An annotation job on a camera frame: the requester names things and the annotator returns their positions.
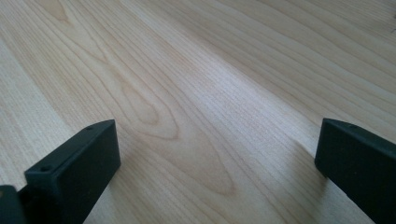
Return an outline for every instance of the wood grain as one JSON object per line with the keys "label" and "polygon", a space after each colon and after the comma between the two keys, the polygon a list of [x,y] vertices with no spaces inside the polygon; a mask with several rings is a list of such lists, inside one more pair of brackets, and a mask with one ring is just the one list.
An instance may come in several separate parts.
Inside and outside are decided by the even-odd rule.
{"label": "wood grain", "polygon": [[315,168],[323,117],[396,142],[391,0],[5,0],[0,184],[115,119],[86,223],[372,223]]}

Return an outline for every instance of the black plastic piece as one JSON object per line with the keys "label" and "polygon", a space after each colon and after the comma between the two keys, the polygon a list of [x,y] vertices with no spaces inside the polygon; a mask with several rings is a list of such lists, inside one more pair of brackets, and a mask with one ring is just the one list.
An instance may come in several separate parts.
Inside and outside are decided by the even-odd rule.
{"label": "black plastic piece", "polygon": [[3,197],[12,197],[0,198],[6,208],[0,218],[16,214],[0,223],[82,223],[119,167],[115,121],[86,127],[25,172],[19,197],[13,187],[0,187]]}
{"label": "black plastic piece", "polygon": [[396,223],[396,145],[324,119],[315,165],[375,223]]}

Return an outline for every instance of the small hole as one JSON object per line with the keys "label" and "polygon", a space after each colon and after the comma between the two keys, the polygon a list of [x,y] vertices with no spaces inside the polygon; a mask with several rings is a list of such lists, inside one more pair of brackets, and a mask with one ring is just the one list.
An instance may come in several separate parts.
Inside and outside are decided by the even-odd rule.
{"label": "small hole", "polygon": [[46,165],[46,166],[42,166],[42,167],[40,168],[40,171],[41,171],[41,172],[47,172],[47,171],[49,171],[50,169],[52,169],[52,167],[51,167],[50,165]]}

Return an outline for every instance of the black object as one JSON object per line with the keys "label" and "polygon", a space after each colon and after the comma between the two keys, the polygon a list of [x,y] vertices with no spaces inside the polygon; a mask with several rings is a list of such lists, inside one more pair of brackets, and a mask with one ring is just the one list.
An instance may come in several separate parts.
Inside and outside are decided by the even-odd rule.
{"label": "black object", "polygon": [[396,223],[396,145],[324,119],[315,165],[375,223]]}
{"label": "black object", "polygon": [[82,223],[119,167],[115,121],[88,126],[25,171],[18,193],[0,186],[0,223]]}

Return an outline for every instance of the light wood tabletop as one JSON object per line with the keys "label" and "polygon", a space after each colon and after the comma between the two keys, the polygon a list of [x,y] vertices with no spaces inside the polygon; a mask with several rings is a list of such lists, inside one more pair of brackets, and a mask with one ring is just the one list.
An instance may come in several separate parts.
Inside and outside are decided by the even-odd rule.
{"label": "light wood tabletop", "polygon": [[115,119],[86,223],[372,223],[315,167],[323,118],[396,142],[393,0],[2,0],[0,185]]}

